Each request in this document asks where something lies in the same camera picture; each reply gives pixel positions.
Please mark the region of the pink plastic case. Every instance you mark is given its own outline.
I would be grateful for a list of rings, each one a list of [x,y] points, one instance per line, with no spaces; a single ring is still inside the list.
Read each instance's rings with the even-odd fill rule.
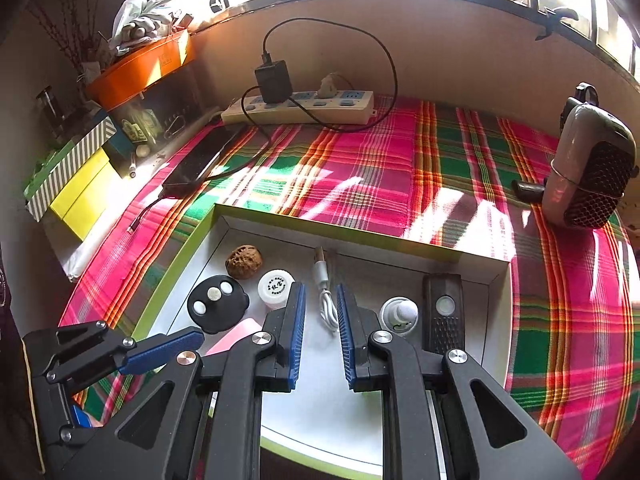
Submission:
[[[212,356],[230,350],[241,339],[258,333],[262,326],[254,318],[244,318],[243,321],[235,325],[228,334],[225,334],[220,341],[216,342],[212,348],[206,351],[206,356]]]

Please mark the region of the white round suction knob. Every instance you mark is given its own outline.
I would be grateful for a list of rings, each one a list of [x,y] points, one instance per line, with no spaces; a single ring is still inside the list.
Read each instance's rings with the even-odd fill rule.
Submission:
[[[398,336],[407,336],[419,321],[419,309],[414,301],[407,297],[393,297],[386,300],[380,310],[380,322],[383,330]]]

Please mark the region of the white round cap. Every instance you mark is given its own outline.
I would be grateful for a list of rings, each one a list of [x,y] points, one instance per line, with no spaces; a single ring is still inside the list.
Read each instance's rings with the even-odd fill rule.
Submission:
[[[288,301],[294,278],[288,271],[274,269],[266,272],[258,281],[258,297],[269,310],[281,309]]]

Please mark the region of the black round lid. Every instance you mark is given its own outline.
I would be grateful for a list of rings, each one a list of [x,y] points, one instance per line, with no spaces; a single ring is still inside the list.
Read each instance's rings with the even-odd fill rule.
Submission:
[[[249,305],[242,285],[229,275],[218,274],[194,287],[186,310],[204,333],[215,335],[238,324]]]

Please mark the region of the black remote device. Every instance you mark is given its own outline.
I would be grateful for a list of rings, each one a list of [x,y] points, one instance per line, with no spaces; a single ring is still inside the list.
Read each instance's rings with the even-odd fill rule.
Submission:
[[[445,354],[465,349],[462,279],[459,274],[427,274],[423,279],[423,348]]]

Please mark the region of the white green cardboard box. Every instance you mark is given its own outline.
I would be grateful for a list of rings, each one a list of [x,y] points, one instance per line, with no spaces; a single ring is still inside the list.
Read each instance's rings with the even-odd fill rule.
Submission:
[[[422,304],[431,274],[460,276],[465,349],[497,382],[511,353],[510,263],[340,226],[218,205],[186,240],[142,312],[134,336],[178,332],[192,324],[191,292],[224,273],[243,244],[257,247],[266,271],[285,271],[306,289],[302,362],[295,389],[262,399],[262,446],[338,478],[383,472],[382,396],[352,390],[367,370],[371,333],[395,339],[384,304]]]

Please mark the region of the brown walnut in box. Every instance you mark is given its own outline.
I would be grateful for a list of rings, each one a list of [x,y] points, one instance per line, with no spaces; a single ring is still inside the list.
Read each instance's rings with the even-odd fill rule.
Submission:
[[[227,273],[235,280],[248,280],[262,267],[264,259],[254,245],[242,245],[224,263]]]

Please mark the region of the striped green box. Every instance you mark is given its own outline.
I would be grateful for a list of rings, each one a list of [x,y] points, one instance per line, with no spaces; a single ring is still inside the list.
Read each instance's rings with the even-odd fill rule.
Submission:
[[[67,183],[91,159],[101,160],[106,157],[103,145],[115,133],[114,122],[104,116],[81,139],[67,142],[36,170],[23,192],[26,209],[35,222],[41,220]]]

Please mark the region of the plaid pink green cloth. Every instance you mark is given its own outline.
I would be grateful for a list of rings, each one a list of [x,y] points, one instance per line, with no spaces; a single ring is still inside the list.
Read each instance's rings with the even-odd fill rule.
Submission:
[[[378,99],[381,125],[352,134],[283,126],[245,133],[230,178],[158,200],[175,159],[145,183],[93,253],[61,323],[131,333],[213,206],[226,204],[431,243],[512,264],[506,384],[586,479],[631,438],[639,411],[639,272],[622,220],[552,226],[515,180],[549,173],[556,142],[512,120],[428,101]]]

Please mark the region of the black phone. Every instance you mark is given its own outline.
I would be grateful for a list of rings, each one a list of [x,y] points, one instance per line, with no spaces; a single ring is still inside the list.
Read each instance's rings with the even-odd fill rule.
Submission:
[[[206,133],[165,179],[160,198],[183,200],[195,192],[247,129],[243,124],[220,125]]]

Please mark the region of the white power strip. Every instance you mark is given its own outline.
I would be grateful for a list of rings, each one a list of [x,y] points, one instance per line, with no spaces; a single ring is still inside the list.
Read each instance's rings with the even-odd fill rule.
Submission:
[[[233,102],[221,113],[225,125],[247,122],[250,116],[259,125],[313,124],[314,116],[330,125],[367,125],[378,113],[374,109],[374,93],[362,90],[340,90],[333,98],[321,99],[317,91],[294,92],[291,100],[269,104],[260,94]]]

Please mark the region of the black charger adapter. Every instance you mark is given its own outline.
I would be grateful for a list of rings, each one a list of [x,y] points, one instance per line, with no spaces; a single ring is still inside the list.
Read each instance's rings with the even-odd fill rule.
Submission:
[[[262,99],[267,104],[286,102],[293,94],[288,66],[283,60],[258,66],[255,78]]]

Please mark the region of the orange plastic tray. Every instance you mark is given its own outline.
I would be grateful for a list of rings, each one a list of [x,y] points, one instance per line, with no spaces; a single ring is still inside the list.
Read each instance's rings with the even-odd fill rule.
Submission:
[[[86,96],[110,112],[194,58],[190,32],[175,32],[124,56],[88,84]]]

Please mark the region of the grey black mini heater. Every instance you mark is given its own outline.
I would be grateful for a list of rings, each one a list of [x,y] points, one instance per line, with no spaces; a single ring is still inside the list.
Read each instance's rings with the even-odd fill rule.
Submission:
[[[514,180],[518,200],[539,204],[546,219],[571,229],[600,229],[628,182],[637,177],[637,144],[628,127],[599,106],[595,86],[582,82],[565,103],[561,136],[544,182]]]

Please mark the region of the white plastic bag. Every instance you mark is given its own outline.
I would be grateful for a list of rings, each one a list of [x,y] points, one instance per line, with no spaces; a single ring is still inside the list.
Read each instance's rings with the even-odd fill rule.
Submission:
[[[121,58],[175,32],[185,15],[178,0],[125,0],[114,18],[108,48]]]

